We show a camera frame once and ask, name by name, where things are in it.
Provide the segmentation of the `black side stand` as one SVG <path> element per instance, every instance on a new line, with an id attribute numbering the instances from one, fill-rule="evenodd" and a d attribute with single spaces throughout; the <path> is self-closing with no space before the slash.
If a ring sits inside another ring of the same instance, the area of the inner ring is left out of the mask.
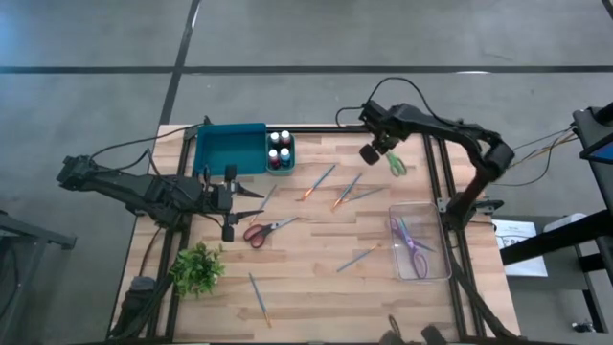
<path id="1" fill-rule="evenodd" d="M 501 250 L 505 265 L 545 256 L 566 247 L 575 249 L 571 266 L 578 269 L 584 280 L 582 291 L 591 323 L 597 333 L 613 331 L 607 326 L 595 296 L 589 273 L 604 270 L 613 285 L 613 165 L 590 161 L 587 155 L 604 144 L 613 142 L 613 103 L 605 107 L 588 107 L 573 113 L 575 133 L 583 147 L 579 157 L 590 164 L 599 185 L 606 208 L 567 224 L 556 230 L 544 232 L 546 224 L 559 218 L 532 217 L 537 235 Z"/>

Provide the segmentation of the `purple handled scissors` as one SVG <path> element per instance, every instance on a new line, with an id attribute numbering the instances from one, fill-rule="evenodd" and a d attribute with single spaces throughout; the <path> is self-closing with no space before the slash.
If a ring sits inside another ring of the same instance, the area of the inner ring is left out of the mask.
<path id="1" fill-rule="evenodd" d="M 391 217 L 390 227 L 398 278 L 405 281 L 429 279 L 429 255 L 436 254 L 437 250 L 416 240 L 402 217 Z"/>

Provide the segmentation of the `large blue plastic bin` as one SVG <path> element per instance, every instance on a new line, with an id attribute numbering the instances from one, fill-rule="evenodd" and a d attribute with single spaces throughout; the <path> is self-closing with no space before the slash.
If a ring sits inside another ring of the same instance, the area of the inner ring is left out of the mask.
<path id="1" fill-rule="evenodd" d="M 211 176 L 224 175 L 227 165 L 236 165 L 237 173 L 266 172 L 266 124 L 202 126 L 196 135 L 193 175 L 209 169 Z"/>

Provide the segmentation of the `white box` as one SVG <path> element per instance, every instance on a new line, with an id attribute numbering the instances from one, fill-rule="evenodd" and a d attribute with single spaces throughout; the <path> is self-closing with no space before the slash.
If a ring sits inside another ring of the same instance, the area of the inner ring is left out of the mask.
<path id="1" fill-rule="evenodd" d="M 581 219 L 586 218 L 586 215 L 583 213 L 574 213 L 572 215 L 569 216 L 565 216 L 563 218 L 557 219 L 555 221 L 552 221 L 548 224 L 546 224 L 543 228 L 544 232 L 549 232 L 552 230 L 556 230 L 557 228 L 560 228 L 562 226 L 565 226 L 567 224 L 579 221 Z"/>

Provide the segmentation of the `red handled scissors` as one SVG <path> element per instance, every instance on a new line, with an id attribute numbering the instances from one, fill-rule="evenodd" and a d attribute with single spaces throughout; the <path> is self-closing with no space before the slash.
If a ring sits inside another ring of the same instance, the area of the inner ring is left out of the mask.
<path id="1" fill-rule="evenodd" d="M 274 230 L 288 225 L 290 222 L 298 219 L 298 217 L 285 218 L 277 222 L 268 223 L 265 225 L 255 224 L 250 226 L 244 233 L 243 239 L 249 242 L 253 248 L 261 248 L 266 240 L 266 237 Z"/>

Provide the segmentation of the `white paper sheet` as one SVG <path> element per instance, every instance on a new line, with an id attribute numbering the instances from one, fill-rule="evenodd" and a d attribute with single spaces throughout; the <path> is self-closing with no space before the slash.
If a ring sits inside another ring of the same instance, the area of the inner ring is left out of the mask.
<path id="1" fill-rule="evenodd" d="M 532 222 L 494 219 L 492 223 L 496 228 L 495 238 L 500 250 L 537 235 Z M 512 277 L 546 278 L 548 276 L 542 256 L 515 264 L 505 264 L 505 272 L 507 276 Z"/>

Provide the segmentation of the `small green potted plant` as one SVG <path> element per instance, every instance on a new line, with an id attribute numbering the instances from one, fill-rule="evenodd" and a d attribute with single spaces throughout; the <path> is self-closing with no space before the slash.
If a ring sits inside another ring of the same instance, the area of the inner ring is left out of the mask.
<path id="1" fill-rule="evenodd" d="M 170 275 L 181 298 L 188 295 L 198 297 L 202 293 L 213 293 L 218 280 L 225 274 L 221 262 L 224 252 L 222 245 L 208 247 L 198 242 L 194 247 L 183 249 L 170 268 Z"/>

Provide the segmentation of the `small green plastic bin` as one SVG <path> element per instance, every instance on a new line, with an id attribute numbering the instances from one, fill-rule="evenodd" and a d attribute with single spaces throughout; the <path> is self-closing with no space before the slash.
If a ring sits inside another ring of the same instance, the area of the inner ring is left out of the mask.
<path id="1" fill-rule="evenodd" d="M 267 139 L 266 139 L 266 153 L 267 153 L 267 164 L 266 164 L 266 168 L 267 168 L 268 172 L 269 172 L 270 174 L 272 174 L 272 175 L 281 175 L 281 176 L 284 176 L 284 175 L 291 175 L 291 174 L 293 174 L 293 170 L 294 170 L 294 168 L 295 168 L 295 166 L 296 166 L 296 147 L 295 147 L 295 138 L 294 138 L 294 136 L 291 134 L 291 144 L 290 144 L 289 146 L 284 146 L 284 145 L 281 143 L 281 141 L 280 141 L 280 144 L 279 144 L 279 146 L 278 146 L 277 148 L 272 148 L 272 147 L 270 146 L 270 143 L 269 143 L 269 135 L 268 135 L 268 137 L 267 137 Z M 274 149 L 274 150 L 276 150 L 276 151 L 278 152 L 279 157 L 280 157 L 280 150 L 281 150 L 282 148 L 288 148 L 288 149 L 289 149 L 289 151 L 290 151 L 290 155 L 291 155 L 291 163 L 290 163 L 290 166 L 289 166 L 289 167 L 284 167 L 284 166 L 281 164 L 281 166 L 280 166 L 280 167 L 279 167 L 277 170 L 271 170 L 271 169 L 269 168 L 269 164 L 268 164 L 268 152 L 269 152 L 270 150 Z"/>

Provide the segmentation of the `clear plastic container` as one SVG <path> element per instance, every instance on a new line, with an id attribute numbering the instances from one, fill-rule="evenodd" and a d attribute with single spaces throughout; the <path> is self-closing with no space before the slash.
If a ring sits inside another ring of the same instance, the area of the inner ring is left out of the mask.
<path id="1" fill-rule="evenodd" d="M 432 202 L 401 202 L 389 208 L 391 248 L 396 274 L 405 282 L 451 277 L 439 209 Z"/>

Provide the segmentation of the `black aluminium table frame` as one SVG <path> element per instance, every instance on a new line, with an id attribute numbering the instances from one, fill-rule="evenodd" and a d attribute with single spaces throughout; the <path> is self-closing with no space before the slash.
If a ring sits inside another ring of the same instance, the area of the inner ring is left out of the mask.
<path id="1" fill-rule="evenodd" d="M 298 165 L 289 176 L 247 178 L 249 188 L 268 192 L 276 184 L 261 220 L 298 217 L 275 231 L 262 248 L 242 238 L 223 244 L 225 274 L 213 293 L 179 298 L 168 294 L 159 327 L 174 342 L 189 343 L 375 343 L 396 319 L 402 334 L 420 340 L 423 328 L 444 336 L 483 334 L 485 324 L 453 279 L 401 281 L 391 248 L 389 208 L 404 201 L 430 202 L 456 188 L 449 149 L 411 137 L 397 147 L 409 166 L 393 177 L 385 161 L 368 166 L 359 149 L 362 132 L 336 126 L 295 126 Z M 305 200 L 296 201 L 331 165 L 334 170 Z M 336 199 L 359 174 L 342 202 Z M 375 244 L 379 248 L 347 269 L 336 269 Z M 256 279 L 271 319 L 264 320 L 248 273 Z"/>

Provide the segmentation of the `grey metal table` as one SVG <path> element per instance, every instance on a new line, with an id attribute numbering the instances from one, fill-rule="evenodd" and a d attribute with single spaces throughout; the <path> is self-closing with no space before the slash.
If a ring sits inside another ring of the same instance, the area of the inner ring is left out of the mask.
<path id="1" fill-rule="evenodd" d="M 14 262 L 14 289 L 7 303 L 0 308 L 0 345 L 8 345 L 17 321 L 21 317 L 27 291 L 32 284 L 46 246 L 55 243 L 60 245 L 62 250 L 72 250 L 77 238 L 30 225 L 0 211 L 0 238 L 2 237 L 8 240 L 6 252 L 11 252 Z M 11 248 L 18 242 L 28 243 L 32 247 L 22 262 L 19 262 L 16 251 Z"/>

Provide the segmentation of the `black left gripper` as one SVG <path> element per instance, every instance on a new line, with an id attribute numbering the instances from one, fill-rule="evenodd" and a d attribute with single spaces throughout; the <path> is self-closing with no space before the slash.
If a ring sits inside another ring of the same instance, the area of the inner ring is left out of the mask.
<path id="1" fill-rule="evenodd" d="M 224 181 L 221 184 L 210 187 L 212 182 L 211 169 L 206 166 L 203 173 L 205 190 L 209 193 L 210 208 L 223 217 L 221 239 L 224 242 L 232 242 L 234 240 L 235 224 L 238 224 L 242 219 L 262 213 L 262 210 L 232 212 L 234 193 L 240 196 L 263 198 L 263 195 L 247 190 L 240 183 L 235 183 L 236 176 L 237 166 L 227 165 L 224 173 Z"/>

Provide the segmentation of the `blue screen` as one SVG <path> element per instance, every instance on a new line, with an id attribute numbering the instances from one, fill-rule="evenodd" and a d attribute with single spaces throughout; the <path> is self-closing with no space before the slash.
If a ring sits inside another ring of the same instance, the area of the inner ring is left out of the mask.
<path id="1" fill-rule="evenodd" d="M 613 142 L 595 148 L 587 155 L 587 159 L 594 162 L 613 165 Z"/>

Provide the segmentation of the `black round object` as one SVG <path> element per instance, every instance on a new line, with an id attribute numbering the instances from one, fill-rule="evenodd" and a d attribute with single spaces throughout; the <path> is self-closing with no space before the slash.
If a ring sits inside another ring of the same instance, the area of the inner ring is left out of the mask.
<path id="1" fill-rule="evenodd" d="M 426 345 L 447 345 L 446 339 L 434 325 L 428 325 L 420 334 Z"/>

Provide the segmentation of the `green handled scissors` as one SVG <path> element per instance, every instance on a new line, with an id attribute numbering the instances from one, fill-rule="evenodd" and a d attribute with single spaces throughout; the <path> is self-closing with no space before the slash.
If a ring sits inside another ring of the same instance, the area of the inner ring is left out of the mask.
<path id="1" fill-rule="evenodd" d="M 390 166 L 390 171 L 393 176 L 400 177 L 407 174 L 406 165 L 392 151 L 386 153 L 386 157 Z"/>

